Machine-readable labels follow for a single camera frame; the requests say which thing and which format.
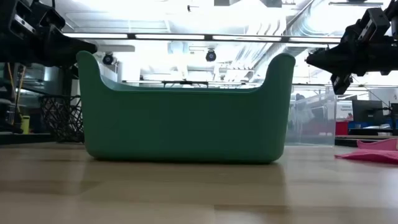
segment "security camera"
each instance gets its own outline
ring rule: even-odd
[[[105,65],[114,65],[116,63],[116,58],[113,57],[112,52],[106,52],[104,58],[102,59],[102,62]]]
[[[210,49],[209,51],[207,51],[206,54],[206,61],[208,62],[214,62],[217,58],[216,52],[214,52],[213,49]]]

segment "black mesh basket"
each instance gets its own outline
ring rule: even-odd
[[[42,96],[40,108],[44,123],[57,142],[85,141],[80,96]]]

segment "pink cloth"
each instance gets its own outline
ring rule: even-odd
[[[364,143],[357,141],[358,149],[352,153],[335,155],[339,159],[351,159],[357,161],[381,162],[398,165],[398,139]]]

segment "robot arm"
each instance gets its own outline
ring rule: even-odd
[[[0,62],[40,63],[68,68],[76,54],[96,45],[64,36],[65,20],[38,0],[0,0]]]
[[[393,36],[385,33],[392,26]],[[351,84],[351,74],[366,72],[388,75],[398,70],[398,1],[392,0],[386,10],[367,9],[362,19],[348,26],[340,43],[331,49],[318,49],[306,62],[332,73],[335,94],[343,94]]]

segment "green plastic bin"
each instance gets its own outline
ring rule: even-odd
[[[129,86],[100,75],[89,52],[77,60],[86,150],[97,159],[267,164],[283,153],[291,55],[242,90]]]

